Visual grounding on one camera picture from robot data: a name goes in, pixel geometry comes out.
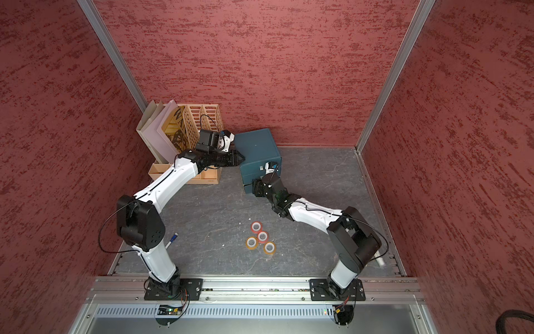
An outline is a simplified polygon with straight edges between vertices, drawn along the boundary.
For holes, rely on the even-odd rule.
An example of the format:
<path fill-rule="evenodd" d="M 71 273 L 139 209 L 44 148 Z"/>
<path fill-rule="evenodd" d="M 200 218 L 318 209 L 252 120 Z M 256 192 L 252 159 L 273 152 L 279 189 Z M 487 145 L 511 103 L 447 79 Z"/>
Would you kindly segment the teal drawer cabinet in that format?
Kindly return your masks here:
<path fill-rule="evenodd" d="M 247 194 L 253 192 L 253 180 L 266 174 L 266 164 L 277 164 L 277 173 L 282 174 L 282 157 L 270 129 L 258 129 L 237 134 L 234 138 L 236 150 L 245 160 L 239 165 L 243 190 Z"/>

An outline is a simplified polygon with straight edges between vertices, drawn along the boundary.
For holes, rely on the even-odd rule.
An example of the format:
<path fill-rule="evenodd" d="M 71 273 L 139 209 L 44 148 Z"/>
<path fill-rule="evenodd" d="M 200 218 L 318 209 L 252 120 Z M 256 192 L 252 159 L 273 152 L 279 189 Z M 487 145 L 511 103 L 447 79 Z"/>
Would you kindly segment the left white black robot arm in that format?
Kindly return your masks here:
<path fill-rule="evenodd" d="M 134 196 L 122 196 L 118 202 L 117 233 L 143 261 L 149 284 L 164 296 L 178 297 L 179 270 L 164 243 L 165 225 L 160 213 L 168 201 L 191 179 L 209 167 L 234 167 L 245 157 L 232 149 L 234 135 L 228 130 L 201 130 L 193 150 L 175 157 L 171 167 Z"/>

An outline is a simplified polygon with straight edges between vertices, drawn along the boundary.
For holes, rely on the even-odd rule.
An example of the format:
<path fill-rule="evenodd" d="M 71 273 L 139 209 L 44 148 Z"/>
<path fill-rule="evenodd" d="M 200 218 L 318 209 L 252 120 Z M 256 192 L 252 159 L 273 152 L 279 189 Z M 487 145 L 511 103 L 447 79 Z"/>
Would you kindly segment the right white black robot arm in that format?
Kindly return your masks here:
<path fill-rule="evenodd" d="M 338 261 L 325 286 L 317 289 L 332 300 L 350 299 L 357 277 L 368 263 L 378 259 L 377 253 L 385 241 L 382 233 L 354 207 L 335 210 L 288 191 L 276 172 L 253 180 L 253 194 L 266 198 L 279 217 L 310 225 L 329 236 Z"/>

